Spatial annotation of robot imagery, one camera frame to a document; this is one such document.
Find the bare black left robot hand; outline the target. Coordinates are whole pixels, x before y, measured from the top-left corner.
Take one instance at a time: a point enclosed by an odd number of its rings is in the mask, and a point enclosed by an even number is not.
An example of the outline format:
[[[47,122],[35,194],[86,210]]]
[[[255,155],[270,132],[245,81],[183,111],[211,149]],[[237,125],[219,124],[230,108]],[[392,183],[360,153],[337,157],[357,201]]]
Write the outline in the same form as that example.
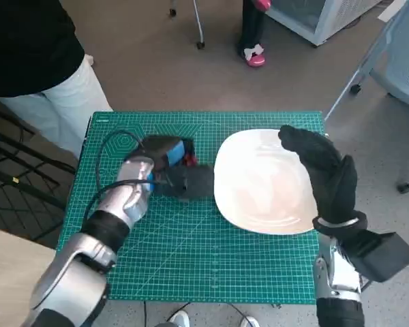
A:
[[[154,170],[163,170],[173,166],[195,166],[194,140],[170,135],[146,136],[138,147],[154,162]]]

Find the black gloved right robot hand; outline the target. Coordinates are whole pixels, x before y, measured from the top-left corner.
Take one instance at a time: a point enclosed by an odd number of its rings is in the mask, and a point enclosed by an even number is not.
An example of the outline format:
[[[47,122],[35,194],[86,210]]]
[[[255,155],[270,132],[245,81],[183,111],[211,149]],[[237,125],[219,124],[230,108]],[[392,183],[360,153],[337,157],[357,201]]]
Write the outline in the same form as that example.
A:
[[[279,138],[306,168],[318,216],[331,224],[355,219],[357,171],[352,156],[341,155],[327,137],[290,125],[280,128]]]

